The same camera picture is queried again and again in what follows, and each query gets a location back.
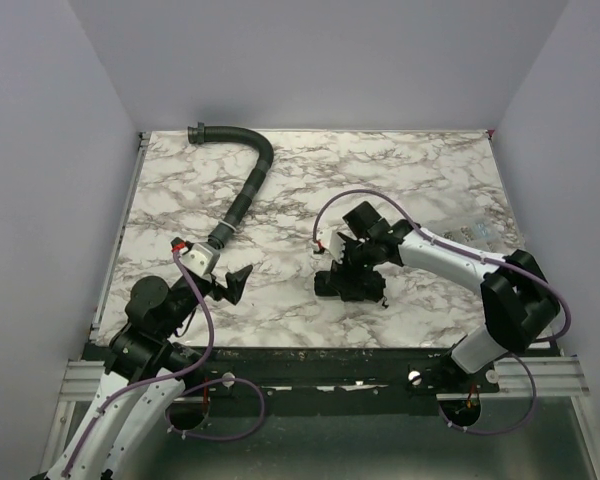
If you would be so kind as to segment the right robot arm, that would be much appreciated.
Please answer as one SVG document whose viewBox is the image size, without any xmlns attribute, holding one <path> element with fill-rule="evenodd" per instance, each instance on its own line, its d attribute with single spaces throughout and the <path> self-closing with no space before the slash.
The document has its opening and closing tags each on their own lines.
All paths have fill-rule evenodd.
<svg viewBox="0 0 600 480">
<path fill-rule="evenodd" d="M 368 202 L 343 217 L 352 238 L 333 232 L 327 251 L 349 275 L 391 263 L 449 280 L 482 300 L 484 323 L 449 353 L 457 370 L 473 374 L 507 353 L 522 353 L 561 312 L 535 258 L 503 255 L 448 241 L 404 218 L 389 224 Z"/>
</svg>

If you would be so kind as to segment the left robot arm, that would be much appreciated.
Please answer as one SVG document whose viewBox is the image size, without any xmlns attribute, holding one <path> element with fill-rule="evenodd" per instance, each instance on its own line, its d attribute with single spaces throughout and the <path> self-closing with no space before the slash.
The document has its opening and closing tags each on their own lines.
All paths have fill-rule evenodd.
<svg viewBox="0 0 600 480">
<path fill-rule="evenodd" d="M 117 479 L 159 417 L 187 385 L 202 382 L 211 351 L 192 360 L 170 338 L 205 297 L 238 303 L 253 268 L 199 278 L 185 272 L 168 284 L 145 276 L 132 287 L 127 322 L 110 341 L 96 394 L 73 438 L 44 479 Z"/>
</svg>

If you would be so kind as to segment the black folding umbrella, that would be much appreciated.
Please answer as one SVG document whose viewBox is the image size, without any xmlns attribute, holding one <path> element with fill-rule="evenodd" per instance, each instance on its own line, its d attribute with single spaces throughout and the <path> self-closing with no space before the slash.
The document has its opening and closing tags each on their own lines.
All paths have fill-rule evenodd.
<svg viewBox="0 0 600 480">
<path fill-rule="evenodd" d="M 385 278 L 376 271 L 360 274 L 319 271 L 314 276 L 314 293 L 317 297 L 338 297 L 343 302 L 373 302 L 387 308 L 385 288 Z"/>
</svg>

